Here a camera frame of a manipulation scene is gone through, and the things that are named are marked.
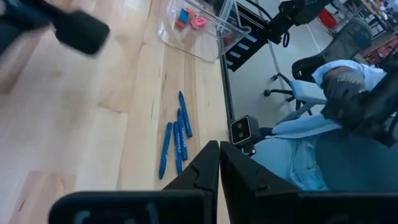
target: glove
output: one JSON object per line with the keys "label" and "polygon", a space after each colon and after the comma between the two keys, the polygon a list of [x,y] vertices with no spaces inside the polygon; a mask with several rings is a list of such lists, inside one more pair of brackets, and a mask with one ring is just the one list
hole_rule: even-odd
{"label": "glove", "polygon": [[334,70],[323,82],[323,92],[327,99],[350,100],[365,89],[364,75],[352,68],[342,67]]}

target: blue block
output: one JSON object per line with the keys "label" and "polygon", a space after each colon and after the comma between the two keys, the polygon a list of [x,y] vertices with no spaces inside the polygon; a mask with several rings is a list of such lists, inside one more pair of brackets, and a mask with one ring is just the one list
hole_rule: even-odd
{"label": "blue block", "polygon": [[179,20],[185,24],[189,23],[189,13],[185,9],[181,9]]}

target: blue pen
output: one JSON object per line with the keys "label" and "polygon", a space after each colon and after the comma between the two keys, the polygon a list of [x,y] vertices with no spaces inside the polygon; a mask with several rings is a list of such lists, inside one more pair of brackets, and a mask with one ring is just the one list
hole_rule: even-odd
{"label": "blue pen", "polygon": [[182,120],[183,119],[182,119],[181,110],[178,109],[178,111],[177,111],[177,121],[178,121],[178,126],[180,127],[182,160],[186,161],[188,159],[188,152],[187,152],[187,142],[185,141],[184,122]]}
{"label": "blue pen", "polygon": [[182,116],[184,118],[184,123],[185,123],[185,130],[187,131],[188,138],[190,138],[192,137],[191,124],[189,123],[188,111],[187,111],[187,106],[185,104],[184,95],[182,95],[181,91],[178,93],[178,99],[180,100]]}
{"label": "blue pen", "polygon": [[174,130],[174,146],[175,146],[175,163],[177,165],[177,174],[182,173],[182,161],[181,161],[181,140],[178,122],[173,124]]}
{"label": "blue pen", "polygon": [[159,179],[160,180],[163,178],[164,172],[166,170],[167,152],[169,151],[170,137],[172,135],[172,127],[173,127],[173,124],[171,122],[167,123],[166,133],[165,133],[164,141],[163,141],[162,157],[160,158],[160,167],[159,167]]}

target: chair wheel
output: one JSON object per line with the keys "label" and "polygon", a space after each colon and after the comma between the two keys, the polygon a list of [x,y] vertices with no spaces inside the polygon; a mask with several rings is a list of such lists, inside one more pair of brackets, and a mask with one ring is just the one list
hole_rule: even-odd
{"label": "chair wheel", "polygon": [[271,80],[272,81],[275,81],[275,80],[277,80],[278,79],[278,75],[274,75],[273,77],[271,77]]}
{"label": "chair wheel", "polygon": [[271,95],[271,91],[269,91],[269,90],[264,90],[264,96],[265,97],[267,97],[267,96],[270,96]]}

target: jeans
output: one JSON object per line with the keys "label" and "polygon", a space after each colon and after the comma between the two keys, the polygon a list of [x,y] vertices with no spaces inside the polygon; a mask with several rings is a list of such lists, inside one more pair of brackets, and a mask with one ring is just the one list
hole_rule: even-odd
{"label": "jeans", "polygon": [[251,157],[275,175],[302,190],[328,190],[315,160],[317,136],[302,139],[265,139]]}

